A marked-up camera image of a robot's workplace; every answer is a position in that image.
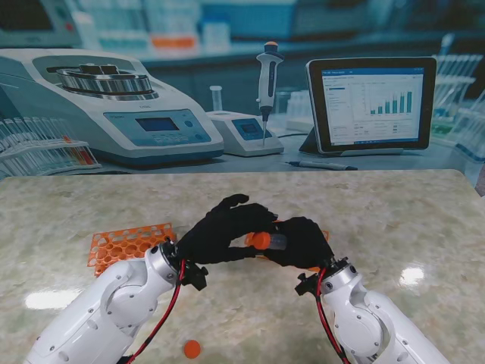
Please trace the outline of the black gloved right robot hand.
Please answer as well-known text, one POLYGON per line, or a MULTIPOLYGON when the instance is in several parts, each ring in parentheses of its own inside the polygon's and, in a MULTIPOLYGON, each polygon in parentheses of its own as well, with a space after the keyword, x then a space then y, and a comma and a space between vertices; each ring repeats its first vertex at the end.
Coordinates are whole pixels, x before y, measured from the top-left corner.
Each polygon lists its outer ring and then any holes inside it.
POLYGON ((317 223, 306 217, 294 217, 275 224, 286 237, 285 249, 266 249, 266 258, 281 266, 326 268, 334 254, 317 223))

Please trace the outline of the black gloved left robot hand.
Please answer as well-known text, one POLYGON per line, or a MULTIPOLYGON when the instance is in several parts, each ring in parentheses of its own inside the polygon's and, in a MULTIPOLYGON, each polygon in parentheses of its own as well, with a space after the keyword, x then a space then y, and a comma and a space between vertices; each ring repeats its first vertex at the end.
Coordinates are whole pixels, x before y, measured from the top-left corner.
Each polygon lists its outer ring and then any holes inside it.
POLYGON ((248 233, 269 232, 277 215, 249 196, 234 194, 224 198, 177 243, 177 255, 196 264, 217 264, 254 258, 254 247, 231 246, 248 233))

